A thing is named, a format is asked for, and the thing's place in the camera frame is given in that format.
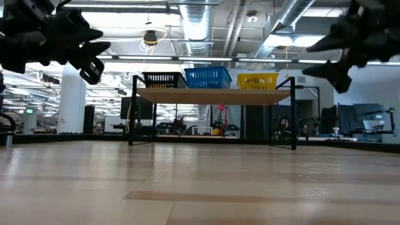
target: white pillar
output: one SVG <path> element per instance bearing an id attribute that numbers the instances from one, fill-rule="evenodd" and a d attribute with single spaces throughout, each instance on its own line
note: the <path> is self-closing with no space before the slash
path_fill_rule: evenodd
<path id="1" fill-rule="evenodd" d="M 62 72 L 58 133 L 82 133 L 86 82 L 79 71 L 67 63 Z"/>
<path id="2" fill-rule="evenodd" d="M 24 134 L 33 134 L 38 121 L 38 107 L 27 107 L 24 115 Z"/>

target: basket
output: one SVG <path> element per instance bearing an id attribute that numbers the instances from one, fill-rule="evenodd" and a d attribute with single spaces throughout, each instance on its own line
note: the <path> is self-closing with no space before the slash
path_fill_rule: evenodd
<path id="1" fill-rule="evenodd" d="M 223 66 L 184 70 L 188 88 L 227 89 L 231 87 L 231 76 Z"/>
<path id="2" fill-rule="evenodd" d="M 180 72 L 142 72 L 146 88 L 187 88 Z"/>
<path id="3" fill-rule="evenodd" d="M 239 74 L 237 76 L 237 86 L 240 89 L 271 90 L 275 89 L 277 78 L 277 72 L 265 74 Z"/>

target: wooden floor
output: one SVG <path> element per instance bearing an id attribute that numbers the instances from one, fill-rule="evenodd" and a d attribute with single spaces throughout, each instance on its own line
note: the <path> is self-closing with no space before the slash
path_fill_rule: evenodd
<path id="1" fill-rule="evenodd" d="M 0 149 L 0 224 L 400 224 L 400 155 L 59 142 Z"/>

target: yellow basket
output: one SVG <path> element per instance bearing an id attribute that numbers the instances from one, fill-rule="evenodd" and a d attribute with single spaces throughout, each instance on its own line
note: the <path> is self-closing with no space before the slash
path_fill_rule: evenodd
<path id="1" fill-rule="evenodd" d="M 277 72 L 262 74 L 239 74 L 237 76 L 237 86 L 240 89 L 272 90 L 276 87 L 277 78 Z"/>

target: silver duct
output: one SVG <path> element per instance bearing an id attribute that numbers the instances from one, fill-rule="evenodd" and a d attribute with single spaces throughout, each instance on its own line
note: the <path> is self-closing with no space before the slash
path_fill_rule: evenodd
<path id="1" fill-rule="evenodd" d="M 196 2 L 197 0 L 186 0 L 185 2 Z M 209 40 L 211 23 L 211 6 L 187 4 L 180 5 L 182 15 L 182 28 L 185 39 L 191 41 Z M 205 43 L 186 44 L 187 53 L 190 56 L 208 56 L 210 45 Z"/>
<path id="2" fill-rule="evenodd" d="M 286 0 L 282 6 L 282 11 L 279 12 L 280 15 L 277 19 L 277 23 L 271 27 L 272 29 L 270 29 L 269 34 L 295 25 L 315 1 L 316 0 Z M 272 53 L 274 47 L 267 46 L 264 43 L 253 53 L 252 58 L 266 58 Z"/>

